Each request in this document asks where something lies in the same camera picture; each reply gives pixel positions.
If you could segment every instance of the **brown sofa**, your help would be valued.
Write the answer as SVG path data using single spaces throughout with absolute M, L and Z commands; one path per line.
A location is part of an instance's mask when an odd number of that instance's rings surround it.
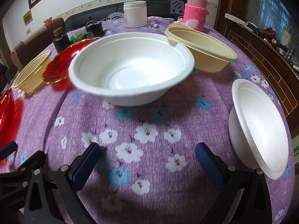
M 22 71 L 30 61 L 52 43 L 55 38 L 53 31 L 60 27 L 64 28 L 64 20 L 54 19 L 30 33 L 12 50 L 10 56 L 18 71 Z

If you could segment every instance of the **wooden cabinet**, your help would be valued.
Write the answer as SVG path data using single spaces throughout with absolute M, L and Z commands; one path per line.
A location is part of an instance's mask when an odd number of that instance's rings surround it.
M 244 26 L 227 22 L 224 34 L 238 46 L 267 79 L 285 113 L 292 138 L 299 134 L 299 78 L 285 59 Z

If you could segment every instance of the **yellow plastic bowl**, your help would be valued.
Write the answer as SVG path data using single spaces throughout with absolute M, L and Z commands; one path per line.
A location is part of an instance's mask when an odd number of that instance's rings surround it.
M 218 72 L 229 62 L 238 59 L 230 47 L 205 33 L 183 27 L 169 27 L 165 34 L 169 39 L 189 48 L 195 59 L 195 68 L 199 70 Z
M 47 50 L 40 53 L 20 72 L 13 83 L 14 89 L 21 89 L 25 93 L 30 93 L 43 82 L 43 73 L 50 63 L 52 52 Z

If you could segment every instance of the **purple tablecloth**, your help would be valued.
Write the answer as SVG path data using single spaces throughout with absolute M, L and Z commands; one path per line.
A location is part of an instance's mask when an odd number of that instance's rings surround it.
M 170 19 L 150 17 L 157 28 L 123 32 L 164 34 Z M 194 70 L 179 85 L 155 102 L 140 107 L 115 107 L 80 90 L 54 91 L 50 85 L 24 99 L 24 114 L 17 136 L 18 150 L 1 168 L 17 168 L 35 151 L 47 154 L 47 166 L 57 170 L 81 155 L 90 142 L 106 148 L 86 186 L 78 193 L 97 223 L 198 223 L 215 202 L 213 190 L 197 162 L 194 149 L 205 142 L 226 164 L 245 166 L 230 142 L 228 117 L 233 106 L 231 86 L 246 78 L 260 86 L 281 113 L 289 138 L 289 160 L 279 180 L 267 178 L 273 223 L 289 208 L 294 187 L 292 141 L 277 97 L 261 72 L 235 45 L 213 29 L 204 32 L 231 47 L 237 63 L 218 73 Z M 56 54 L 50 45 L 53 58 Z M 240 195 L 225 223 L 232 218 Z M 65 209 L 59 202 L 71 223 Z

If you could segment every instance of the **clear plastic lid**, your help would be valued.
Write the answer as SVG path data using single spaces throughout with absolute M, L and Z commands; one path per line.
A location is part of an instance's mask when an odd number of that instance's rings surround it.
M 110 14 L 106 19 L 107 28 L 113 32 L 117 32 L 125 28 L 128 24 L 125 14 L 116 12 Z

